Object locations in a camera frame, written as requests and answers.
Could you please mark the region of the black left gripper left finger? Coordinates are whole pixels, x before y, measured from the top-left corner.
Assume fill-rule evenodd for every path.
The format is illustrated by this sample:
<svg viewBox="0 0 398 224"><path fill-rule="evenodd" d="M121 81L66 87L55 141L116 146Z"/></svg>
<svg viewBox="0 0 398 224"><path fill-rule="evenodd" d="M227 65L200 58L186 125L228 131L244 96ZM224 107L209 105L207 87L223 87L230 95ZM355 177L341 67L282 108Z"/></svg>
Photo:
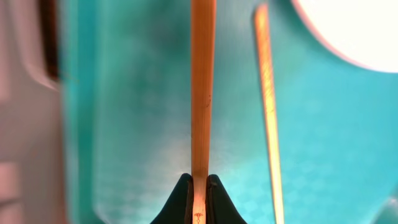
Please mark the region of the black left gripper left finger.
<svg viewBox="0 0 398 224"><path fill-rule="evenodd" d="M184 173L159 214L150 224L192 224L193 178Z"/></svg>

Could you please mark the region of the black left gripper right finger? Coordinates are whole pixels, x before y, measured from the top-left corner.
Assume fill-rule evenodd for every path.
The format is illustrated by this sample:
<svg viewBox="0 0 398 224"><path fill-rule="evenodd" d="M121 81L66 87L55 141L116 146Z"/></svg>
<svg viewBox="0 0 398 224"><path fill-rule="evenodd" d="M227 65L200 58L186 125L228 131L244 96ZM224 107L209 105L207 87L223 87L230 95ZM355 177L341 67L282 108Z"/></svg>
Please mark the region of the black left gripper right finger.
<svg viewBox="0 0 398 224"><path fill-rule="evenodd" d="M206 224L247 224L215 174L206 180Z"/></svg>

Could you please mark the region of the wooden chopstick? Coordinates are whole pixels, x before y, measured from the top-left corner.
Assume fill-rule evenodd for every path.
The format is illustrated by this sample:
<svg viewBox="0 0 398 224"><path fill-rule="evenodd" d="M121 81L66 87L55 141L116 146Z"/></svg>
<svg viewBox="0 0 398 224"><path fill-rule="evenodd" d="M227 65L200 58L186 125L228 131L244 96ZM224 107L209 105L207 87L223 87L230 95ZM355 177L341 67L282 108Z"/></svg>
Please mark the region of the wooden chopstick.
<svg viewBox="0 0 398 224"><path fill-rule="evenodd" d="M209 170L216 0L191 1L191 170L192 223L206 223Z"/></svg>
<svg viewBox="0 0 398 224"><path fill-rule="evenodd" d="M272 201L276 224L284 224L284 201L282 174L280 169L279 136L272 68L271 35L269 11L266 3L259 5L254 13L259 75L261 79L262 104L266 125L266 139L269 158L269 170L272 187Z"/></svg>

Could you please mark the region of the large pink plate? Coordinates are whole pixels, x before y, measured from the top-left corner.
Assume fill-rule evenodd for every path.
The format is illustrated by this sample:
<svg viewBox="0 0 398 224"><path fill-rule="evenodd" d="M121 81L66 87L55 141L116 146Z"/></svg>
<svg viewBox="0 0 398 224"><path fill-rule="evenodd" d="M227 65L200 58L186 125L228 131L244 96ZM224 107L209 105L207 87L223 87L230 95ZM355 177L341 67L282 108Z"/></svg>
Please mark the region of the large pink plate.
<svg viewBox="0 0 398 224"><path fill-rule="evenodd" d="M361 68L397 73L397 0L292 0L325 48Z"/></svg>

